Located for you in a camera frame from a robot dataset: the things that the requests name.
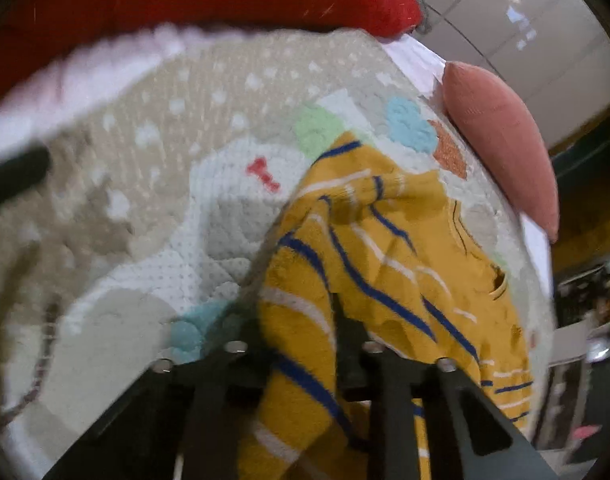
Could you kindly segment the patchwork heart quilt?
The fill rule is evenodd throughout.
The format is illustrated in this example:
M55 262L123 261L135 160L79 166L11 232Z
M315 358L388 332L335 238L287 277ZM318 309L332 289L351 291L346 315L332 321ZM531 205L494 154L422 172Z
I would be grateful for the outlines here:
M47 148L47 177L0 205L0 447L16 477L43 477L169 356L177 318L247 298L273 222L345 131L439 174L506 273L544 389L553 315L520 216L439 106L363 32L270 32L170 58L28 145Z

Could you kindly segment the yellow striped knit sweater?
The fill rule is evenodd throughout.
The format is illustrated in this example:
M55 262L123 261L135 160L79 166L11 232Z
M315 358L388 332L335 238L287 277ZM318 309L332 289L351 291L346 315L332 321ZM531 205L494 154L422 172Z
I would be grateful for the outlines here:
M337 391L334 307L402 358L454 360L526 427L533 378L506 274L436 172L410 174L344 133L305 174L278 234L257 307L278 367L240 443L241 478L365 476L340 426L360 426L366 410Z

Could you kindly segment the beige glossy wardrobe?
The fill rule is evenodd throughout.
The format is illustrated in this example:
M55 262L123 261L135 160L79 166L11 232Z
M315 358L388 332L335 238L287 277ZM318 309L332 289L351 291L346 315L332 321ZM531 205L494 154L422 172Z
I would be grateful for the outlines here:
M417 39L496 73L555 146L610 106L610 38L582 0L424 0Z

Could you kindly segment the pink corduroy pillow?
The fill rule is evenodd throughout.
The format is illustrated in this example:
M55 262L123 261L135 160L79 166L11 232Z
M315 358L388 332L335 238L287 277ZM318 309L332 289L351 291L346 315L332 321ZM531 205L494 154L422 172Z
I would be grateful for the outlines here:
M554 243L559 190L544 139L526 104L485 68L448 62L442 76L445 110L510 204Z

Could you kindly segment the white open shelf cabinet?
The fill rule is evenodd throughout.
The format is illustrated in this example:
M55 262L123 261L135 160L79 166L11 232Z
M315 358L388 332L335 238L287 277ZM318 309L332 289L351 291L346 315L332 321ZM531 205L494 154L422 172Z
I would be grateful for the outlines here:
M598 459L610 442L610 266L555 285L556 327L533 445L561 476ZM579 426L601 425L591 438Z

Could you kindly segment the pink bottle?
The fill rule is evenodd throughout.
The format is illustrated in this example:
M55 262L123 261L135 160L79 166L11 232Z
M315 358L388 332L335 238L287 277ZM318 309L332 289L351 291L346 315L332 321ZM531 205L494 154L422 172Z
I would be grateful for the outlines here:
M580 442L591 438L595 434L598 434L602 429L601 425L585 425L577 427L573 433L572 438L574 441Z

